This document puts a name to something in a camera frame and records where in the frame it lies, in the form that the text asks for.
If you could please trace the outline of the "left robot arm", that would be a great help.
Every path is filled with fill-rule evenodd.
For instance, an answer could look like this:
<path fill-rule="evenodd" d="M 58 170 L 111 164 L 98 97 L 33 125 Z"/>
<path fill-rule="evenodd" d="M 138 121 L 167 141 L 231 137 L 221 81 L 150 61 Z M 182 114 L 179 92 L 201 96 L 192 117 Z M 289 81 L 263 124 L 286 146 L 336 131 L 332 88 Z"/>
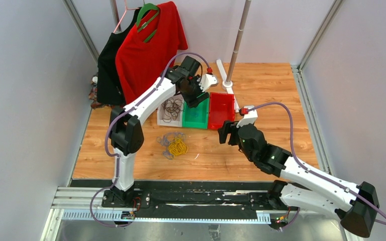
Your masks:
<path fill-rule="evenodd" d="M 212 69 L 207 73 L 202 64 L 188 53 L 180 65 L 167 64 L 156 81 L 137 99 L 124 107 L 115 107 L 105 135 L 105 152 L 115 159 L 112 184 L 107 188 L 112 202 L 129 207 L 134 201 L 134 163 L 136 153 L 144 143 L 142 126 L 149 116 L 167 99 L 179 93 L 189 108 L 208 99 L 208 79 L 214 80 Z"/>

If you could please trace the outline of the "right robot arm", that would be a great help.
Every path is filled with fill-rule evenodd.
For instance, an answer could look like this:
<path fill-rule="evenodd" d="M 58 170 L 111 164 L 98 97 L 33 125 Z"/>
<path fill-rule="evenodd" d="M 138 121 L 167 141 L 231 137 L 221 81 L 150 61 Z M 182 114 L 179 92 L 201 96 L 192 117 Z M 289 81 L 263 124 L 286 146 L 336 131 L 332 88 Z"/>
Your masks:
<path fill-rule="evenodd" d="M 219 142 L 237 146 L 260 171 L 302 185 L 276 181 L 276 190 L 267 195 L 273 209 L 284 205 L 308 209 L 339 219 L 342 227 L 363 238 L 370 237 L 379 206 L 376 189 L 368 183 L 356 184 L 329 175 L 281 147 L 269 144 L 254 124 L 241 127 L 226 120 L 218 129 Z"/>

